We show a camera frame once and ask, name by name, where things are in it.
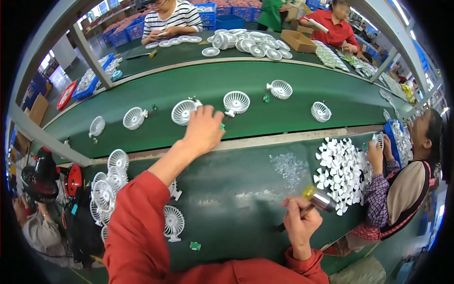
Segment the hair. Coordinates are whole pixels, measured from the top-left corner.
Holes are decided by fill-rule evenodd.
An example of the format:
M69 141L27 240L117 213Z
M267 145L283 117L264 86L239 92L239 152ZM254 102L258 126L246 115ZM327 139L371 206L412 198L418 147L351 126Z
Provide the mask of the hair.
M337 4L345 4L347 5L349 8L350 8L350 5L347 4L345 1L342 1L342 0L333 0L330 4L330 10L332 11L333 10L333 6L334 5L337 5Z
M432 147L430 148L430 154L427 158L427 163L429 163L432 176L434 175L435 168L440 163L440 137L441 137L441 125L443 124L443 119L438 111L430 109L430 120L429 126L426 132L426 138L432 142Z

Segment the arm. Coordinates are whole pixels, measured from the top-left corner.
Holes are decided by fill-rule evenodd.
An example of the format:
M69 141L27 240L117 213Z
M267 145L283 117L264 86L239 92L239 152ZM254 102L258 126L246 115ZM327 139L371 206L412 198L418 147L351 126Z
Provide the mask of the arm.
M219 129L224 115L218 111L213 117L213 110L200 106L193 111L184 138L117 195L105 243L109 283L155 283L169 272L163 236L168 186L194 159L219 144L225 133Z

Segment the cardboard box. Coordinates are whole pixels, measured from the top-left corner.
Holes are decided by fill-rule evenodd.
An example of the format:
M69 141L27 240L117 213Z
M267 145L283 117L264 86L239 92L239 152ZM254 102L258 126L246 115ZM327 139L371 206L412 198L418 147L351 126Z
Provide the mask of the cardboard box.
M306 27L303 27L302 25L300 25L299 20L292 20L290 23L290 27L296 31L299 31L301 33L306 33L306 34L312 34L312 32L314 31L311 28L306 28Z
M299 31L282 30L281 39L297 52L315 53L317 46Z

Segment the plaid shirt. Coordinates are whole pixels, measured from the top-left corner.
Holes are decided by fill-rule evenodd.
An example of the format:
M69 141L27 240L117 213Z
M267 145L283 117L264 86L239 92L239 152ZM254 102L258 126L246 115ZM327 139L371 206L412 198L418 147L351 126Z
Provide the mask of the plaid shirt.
M396 160L386 162L386 170L390 175L394 175L400 170L399 163ZM369 203L367 217L370 225L374 228L381 228L388 222L388 207L386 206L386 197L390 184L383 174L372 177L372 182L364 189L364 201Z

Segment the paper packaging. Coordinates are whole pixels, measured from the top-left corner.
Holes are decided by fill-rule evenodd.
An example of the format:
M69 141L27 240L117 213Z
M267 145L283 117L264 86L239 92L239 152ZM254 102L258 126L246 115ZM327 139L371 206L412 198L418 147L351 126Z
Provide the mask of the paper packaging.
M297 52L315 53L317 46L299 31L282 30L281 39Z

